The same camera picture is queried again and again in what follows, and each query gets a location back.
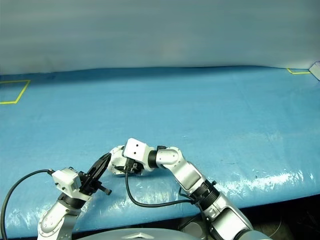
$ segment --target plastic sheet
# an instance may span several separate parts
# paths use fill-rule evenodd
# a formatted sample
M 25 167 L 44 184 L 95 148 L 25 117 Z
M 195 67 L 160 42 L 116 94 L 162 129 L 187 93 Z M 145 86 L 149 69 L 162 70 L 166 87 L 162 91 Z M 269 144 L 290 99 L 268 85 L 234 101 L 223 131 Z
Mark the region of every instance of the plastic sheet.
M 179 147 L 239 208 L 320 192 L 320 83 L 312 74 L 263 67 L 104 69 L 1 80 L 23 79 L 31 81 L 19 102 L 0 105 L 1 202 L 25 174 L 69 166 L 87 171 L 129 137 Z M 75 232 L 198 212 L 187 203 L 141 208 L 128 199 L 123 177 L 106 172 L 101 181 L 112 194 L 94 194 Z M 144 203 L 178 199 L 179 186 L 166 170 L 130 177 L 129 184 Z M 36 236 L 41 214 L 59 194 L 47 174 L 23 182 L 8 204 L 8 236 Z

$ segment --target cable connector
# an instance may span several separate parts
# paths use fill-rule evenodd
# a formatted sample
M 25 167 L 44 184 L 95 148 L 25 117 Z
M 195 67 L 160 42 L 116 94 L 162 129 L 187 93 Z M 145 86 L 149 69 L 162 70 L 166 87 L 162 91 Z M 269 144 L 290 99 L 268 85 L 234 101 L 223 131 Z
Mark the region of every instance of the cable connector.
M 140 174 L 142 172 L 143 165 L 132 158 L 127 158 L 124 166 L 116 166 L 115 169 L 123 173 Z
M 184 197 L 184 198 L 187 198 L 187 199 L 190 199 L 190 200 L 191 200 L 190 203 L 191 203 L 192 205 L 198 206 L 198 205 L 197 205 L 197 201 L 196 201 L 194 198 L 192 198 L 191 196 L 188 196 L 187 194 L 181 193 L 181 190 L 182 190 L 182 188 L 180 187 L 180 188 L 179 188 L 179 192 L 178 192 L 178 195 L 179 195 L 179 196 Z
M 52 174 L 55 172 L 55 170 L 53 170 L 52 168 L 49 168 L 48 169 L 48 174 L 50 175 L 50 176 L 52 176 Z

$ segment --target silver arm segment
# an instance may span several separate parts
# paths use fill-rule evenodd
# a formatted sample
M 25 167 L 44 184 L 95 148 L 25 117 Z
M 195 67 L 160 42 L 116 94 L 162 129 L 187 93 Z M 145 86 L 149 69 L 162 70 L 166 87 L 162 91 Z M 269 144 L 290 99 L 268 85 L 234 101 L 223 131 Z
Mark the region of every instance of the silver arm segment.
M 196 205 L 203 211 L 209 223 L 210 234 L 215 239 L 245 240 L 247 238 L 244 235 L 252 240 L 270 239 L 262 233 L 259 234 L 263 238 L 251 238 L 256 235 L 256 231 L 253 231 L 247 217 L 214 187 L 215 182 L 210 183 L 192 163 L 185 160 L 179 148 L 172 146 L 155 150 L 130 138 L 122 155 L 142 164 L 146 171 L 156 167 L 170 170 L 187 195 L 195 199 Z
M 72 168 L 57 170 L 52 174 L 56 187 L 68 199 L 78 199 L 83 204 L 90 200 L 89 195 L 81 193 L 79 175 Z M 63 199 L 57 202 L 41 217 L 38 223 L 38 240 L 69 240 L 72 229 L 81 213 L 80 208 L 74 208 Z

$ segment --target wrinkled plastic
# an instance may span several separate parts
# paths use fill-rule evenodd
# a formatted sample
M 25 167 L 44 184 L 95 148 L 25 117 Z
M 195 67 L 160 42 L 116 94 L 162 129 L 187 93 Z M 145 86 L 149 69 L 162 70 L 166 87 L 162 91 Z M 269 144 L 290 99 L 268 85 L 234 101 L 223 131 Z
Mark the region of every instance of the wrinkled plastic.
M 179 147 L 239 208 L 320 192 L 320 82 L 312 74 L 262 67 L 157 68 L 2 79 L 31 82 L 17 104 L 0 106 L 1 202 L 25 174 L 69 166 L 86 172 L 129 137 Z M 112 194 L 93 195 L 75 232 L 198 212 L 188 203 L 138 207 L 127 197 L 123 177 L 106 172 L 100 180 Z M 129 184 L 143 203 L 178 199 L 179 185 L 165 169 L 130 177 Z M 8 236 L 36 236 L 41 214 L 59 194 L 45 173 L 19 185 L 7 208 Z

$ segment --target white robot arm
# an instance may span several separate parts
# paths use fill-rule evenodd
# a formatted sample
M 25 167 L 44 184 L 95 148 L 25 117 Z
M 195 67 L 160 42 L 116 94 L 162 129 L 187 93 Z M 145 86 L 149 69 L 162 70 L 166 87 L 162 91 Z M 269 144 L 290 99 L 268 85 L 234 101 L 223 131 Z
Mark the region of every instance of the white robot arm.
M 142 169 L 148 172 L 155 168 L 170 170 L 187 195 L 203 211 L 209 223 L 209 232 L 215 239 L 270 239 L 261 232 L 255 231 L 246 216 L 214 187 L 216 182 L 209 182 L 193 164 L 186 161 L 179 148 L 158 146 L 155 149 L 130 138 L 125 146 L 119 146 L 113 150 L 114 154 L 111 151 L 111 164 L 108 169 L 116 175 L 124 172 L 139 172 Z M 130 169 L 128 164 L 123 165 L 128 159 L 135 161 Z
M 156 149 L 130 138 L 126 145 L 115 147 L 96 161 L 87 173 L 77 172 L 72 167 L 50 171 L 56 187 L 62 192 L 57 202 L 45 212 L 38 223 L 38 240 L 70 240 L 72 230 L 82 206 L 98 189 L 107 195 L 111 190 L 102 186 L 99 178 L 106 169 L 115 175 L 125 174 L 129 197 L 134 201 L 128 187 L 129 173 L 151 172 L 165 168 L 172 172 L 176 181 L 190 200 L 179 200 L 170 204 L 189 202 L 196 204 L 204 216 L 210 235 L 216 240 L 270 240 L 255 231 L 246 216 L 229 199 L 215 188 L 216 182 L 209 182 L 194 165 L 187 162 L 177 147 L 158 146 Z M 15 187 L 31 173 L 19 180 L 7 195 L 7 201 Z M 1 210 L 5 215 L 6 205 Z M 168 203 L 153 204 L 153 207 L 168 206 Z M 1 218 L 1 233 L 7 240 L 4 217 Z M 82 240 L 117 239 L 174 239 L 195 240 L 183 232 L 157 228 L 128 228 L 91 235 Z

